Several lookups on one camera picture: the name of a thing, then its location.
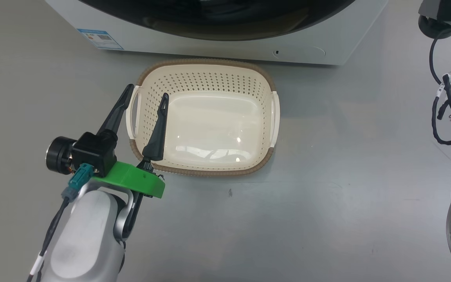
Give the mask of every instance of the qr code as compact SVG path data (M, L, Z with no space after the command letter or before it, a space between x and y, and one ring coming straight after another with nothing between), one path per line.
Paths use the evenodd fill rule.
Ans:
M100 39L102 39L102 40L112 40L111 37L108 35L98 34L98 37L100 37Z

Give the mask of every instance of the perforated basket wall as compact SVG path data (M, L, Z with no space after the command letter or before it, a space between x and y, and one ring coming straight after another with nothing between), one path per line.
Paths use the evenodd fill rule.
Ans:
M130 146L140 161L143 158L141 150L150 139L157 120L161 96L165 92L170 96L175 93L201 90L250 95L260 103L264 112L261 154L255 163L237 168L204 168L177 164L164 159L153 163L156 170L203 176L246 175L259 170L270 159L274 151L271 147L272 92L276 89L269 75L258 66L218 59L172 60L158 63L145 70L140 75L137 85L138 111L141 117L137 117L138 133L130 136Z

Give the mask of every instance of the camera lens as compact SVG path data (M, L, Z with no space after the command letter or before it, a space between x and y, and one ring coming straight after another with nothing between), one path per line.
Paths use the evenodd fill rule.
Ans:
M76 140L64 136L55 138L46 150L46 167L54 172L70 174L70 151Z

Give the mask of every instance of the teal connector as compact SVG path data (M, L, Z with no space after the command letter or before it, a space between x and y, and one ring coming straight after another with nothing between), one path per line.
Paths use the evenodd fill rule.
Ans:
M81 164L67 184L69 187L79 191L92 177L93 166L90 164Z

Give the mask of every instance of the washing machine door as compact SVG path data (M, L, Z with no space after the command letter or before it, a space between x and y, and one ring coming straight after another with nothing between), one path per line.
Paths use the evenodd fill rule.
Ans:
M81 0L107 14L183 37L240 41L295 32L354 0Z

